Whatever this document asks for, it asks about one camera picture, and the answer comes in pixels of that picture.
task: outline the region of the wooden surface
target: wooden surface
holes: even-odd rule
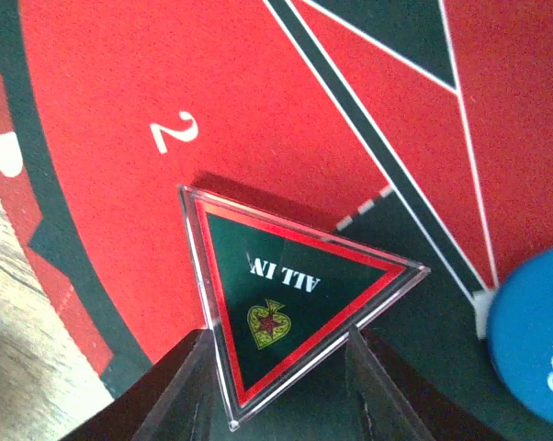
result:
[[[0,204],[0,440],[56,440],[111,402]]]

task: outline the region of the acrylic triangle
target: acrylic triangle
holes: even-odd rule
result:
[[[428,272],[208,192],[181,201],[232,430]]]

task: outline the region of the white number 2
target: white number 2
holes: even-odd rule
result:
[[[191,142],[199,134],[199,127],[197,125],[197,122],[193,118],[193,115],[183,110],[178,112],[178,116],[183,121],[191,121],[192,122],[191,127],[189,127],[186,130],[172,130],[172,129],[167,129],[166,127],[163,127],[160,124],[156,124],[155,122],[153,122],[150,125],[152,136],[154,137],[154,141],[156,142],[156,147],[158,147],[158,151],[160,153],[168,152],[168,149],[166,148],[166,144],[164,143],[163,132],[182,142]]]

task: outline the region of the gold spade emblem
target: gold spade emblem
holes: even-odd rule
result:
[[[285,305],[266,299],[266,306],[253,306],[248,311],[248,326],[258,349],[263,349],[287,335],[291,329],[291,319],[277,312]]]

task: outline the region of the green triangle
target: green triangle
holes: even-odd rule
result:
[[[315,3],[455,86],[437,1],[315,0]]]
[[[210,193],[181,200],[232,430],[427,274]]]

